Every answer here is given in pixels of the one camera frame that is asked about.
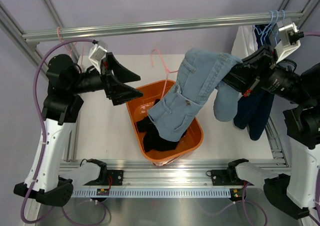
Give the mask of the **black skirt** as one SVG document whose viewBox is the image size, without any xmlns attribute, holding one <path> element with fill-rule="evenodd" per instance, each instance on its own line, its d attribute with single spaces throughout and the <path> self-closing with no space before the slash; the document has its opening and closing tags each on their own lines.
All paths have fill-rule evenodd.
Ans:
<svg viewBox="0 0 320 226">
<path fill-rule="evenodd" d="M 159 152 L 175 150 L 179 141 L 168 141 L 159 136 L 158 130 L 148 116 L 136 123 L 138 132 L 145 132 L 143 148 L 145 152 L 156 150 Z"/>
</svg>

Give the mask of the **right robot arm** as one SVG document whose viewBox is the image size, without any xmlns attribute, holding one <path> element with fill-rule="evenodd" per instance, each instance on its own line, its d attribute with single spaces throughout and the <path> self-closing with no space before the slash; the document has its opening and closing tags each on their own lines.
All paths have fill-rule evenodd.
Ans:
<svg viewBox="0 0 320 226">
<path fill-rule="evenodd" d="M 274 207 L 294 219 L 309 216 L 310 209 L 320 204 L 319 65 L 298 75 L 279 66 L 277 51 L 263 45 L 235 65 L 223 81 L 245 97 L 263 89 L 296 104 L 283 112 L 292 147 L 291 174 L 270 173 L 238 159 L 228 164 L 228 181 L 261 188 Z"/>
</svg>

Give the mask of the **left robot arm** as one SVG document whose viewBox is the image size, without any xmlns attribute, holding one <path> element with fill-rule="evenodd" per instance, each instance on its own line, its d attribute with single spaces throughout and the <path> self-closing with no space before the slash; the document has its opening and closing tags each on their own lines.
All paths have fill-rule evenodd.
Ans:
<svg viewBox="0 0 320 226">
<path fill-rule="evenodd" d="M 117 106 L 143 93 L 130 86 L 140 76 L 122 66 L 110 52 L 97 67 L 90 66 L 85 72 L 70 56 L 54 56 L 49 61 L 46 77 L 48 95 L 40 116 L 44 131 L 30 173 L 24 182 L 15 185 L 14 193 L 44 205 L 62 207 L 74 188 L 112 182 L 107 165 L 97 159 L 89 159 L 69 174 L 59 175 L 62 154 L 84 103 L 81 94 L 103 90 Z"/>
</svg>

